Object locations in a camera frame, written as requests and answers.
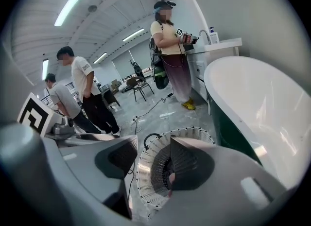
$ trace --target chrome faucet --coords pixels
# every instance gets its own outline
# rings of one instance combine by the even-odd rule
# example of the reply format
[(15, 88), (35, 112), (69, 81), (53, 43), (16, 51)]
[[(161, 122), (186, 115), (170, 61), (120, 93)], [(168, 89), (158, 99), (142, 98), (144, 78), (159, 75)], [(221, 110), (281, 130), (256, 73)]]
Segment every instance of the chrome faucet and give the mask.
[(209, 39), (209, 36), (208, 36), (207, 31), (201, 30), (200, 33), (199, 33), (199, 36), (201, 36), (202, 32), (205, 32), (205, 33), (206, 33), (206, 37), (207, 37), (208, 43), (211, 45), (211, 42), (210, 42), (210, 39)]

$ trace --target gray shirt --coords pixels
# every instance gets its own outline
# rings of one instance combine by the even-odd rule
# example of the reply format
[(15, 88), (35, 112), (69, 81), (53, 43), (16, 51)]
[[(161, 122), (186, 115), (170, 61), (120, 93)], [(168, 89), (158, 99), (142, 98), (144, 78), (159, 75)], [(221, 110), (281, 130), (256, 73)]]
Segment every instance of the gray shirt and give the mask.
[(75, 118), (81, 111), (80, 106), (70, 94), (69, 90), (59, 83), (54, 83), (49, 89), (50, 98), (54, 104), (59, 101), (64, 105), (71, 118)]

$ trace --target woman in yellow shirt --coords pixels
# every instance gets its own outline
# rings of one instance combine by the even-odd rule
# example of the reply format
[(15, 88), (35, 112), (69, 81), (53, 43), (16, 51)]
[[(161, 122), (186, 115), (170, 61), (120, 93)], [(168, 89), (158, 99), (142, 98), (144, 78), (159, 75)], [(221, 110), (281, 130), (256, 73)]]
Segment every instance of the woman in yellow shirt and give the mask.
[(191, 76), (183, 47), (183, 44), (190, 43), (190, 39), (185, 42), (186, 38), (176, 36), (177, 29), (170, 21), (172, 8), (164, 1), (158, 1), (154, 5), (156, 21), (151, 24), (150, 32), (156, 46), (162, 51), (163, 65), (177, 100), (186, 109), (195, 110), (190, 98)]

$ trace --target black hair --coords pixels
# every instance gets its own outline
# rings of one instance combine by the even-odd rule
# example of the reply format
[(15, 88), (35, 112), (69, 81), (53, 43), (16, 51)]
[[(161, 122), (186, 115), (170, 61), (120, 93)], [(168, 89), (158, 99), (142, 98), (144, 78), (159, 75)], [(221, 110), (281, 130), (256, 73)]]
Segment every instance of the black hair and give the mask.
[(56, 82), (55, 75), (52, 74), (52, 73), (47, 74), (47, 77), (45, 78), (45, 81), (46, 82), (50, 81), (52, 83), (55, 83)]
[(168, 23), (168, 24), (170, 24), (171, 26), (174, 25), (174, 23), (171, 22), (169, 19), (168, 19), (168, 20), (164, 20), (164, 19), (161, 17), (160, 13), (155, 13), (155, 20), (156, 20), (156, 21), (159, 20), (159, 21), (160, 21), (161, 23), (163, 23), (163, 24)]
[(58, 53), (57, 53), (57, 55), (56, 55), (57, 59), (59, 60), (60, 55), (66, 54), (66, 53), (68, 53), (68, 55), (69, 55), (70, 57), (74, 57), (72, 48), (71, 48), (70, 46), (65, 46), (65, 47), (62, 47), (62, 48), (58, 51)]

